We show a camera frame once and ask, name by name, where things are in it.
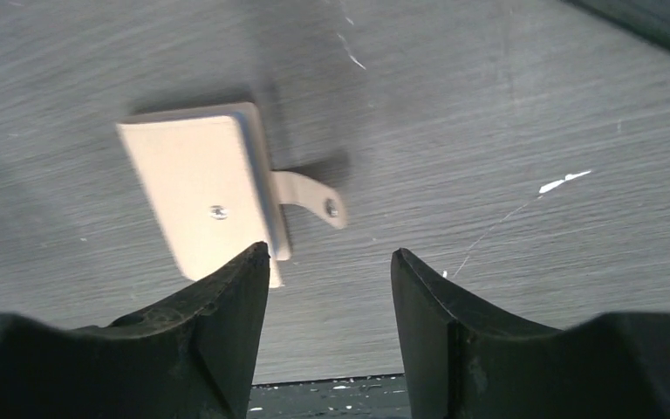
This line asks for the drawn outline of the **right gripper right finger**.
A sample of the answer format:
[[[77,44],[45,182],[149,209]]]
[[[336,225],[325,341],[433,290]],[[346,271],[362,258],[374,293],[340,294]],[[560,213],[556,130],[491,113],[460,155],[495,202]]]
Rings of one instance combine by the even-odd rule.
[[[556,329],[403,248],[391,282],[415,418],[670,418],[670,313],[604,313]]]

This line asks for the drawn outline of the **beige card holder wallet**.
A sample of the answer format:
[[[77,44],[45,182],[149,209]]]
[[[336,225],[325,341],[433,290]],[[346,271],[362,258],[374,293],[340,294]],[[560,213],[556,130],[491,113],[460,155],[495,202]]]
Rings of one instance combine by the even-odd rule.
[[[347,224],[336,189],[271,166],[263,121],[250,102],[137,114],[116,126],[181,274],[200,280],[257,242],[278,263],[292,254],[283,208],[296,205],[336,229]]]

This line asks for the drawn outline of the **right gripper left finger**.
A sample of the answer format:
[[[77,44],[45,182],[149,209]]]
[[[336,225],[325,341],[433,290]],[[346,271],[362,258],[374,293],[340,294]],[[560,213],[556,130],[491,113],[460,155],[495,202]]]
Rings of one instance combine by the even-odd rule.
[[[0,313],[0,418],[244,418],[269,281],[260,242],[105,327]]]

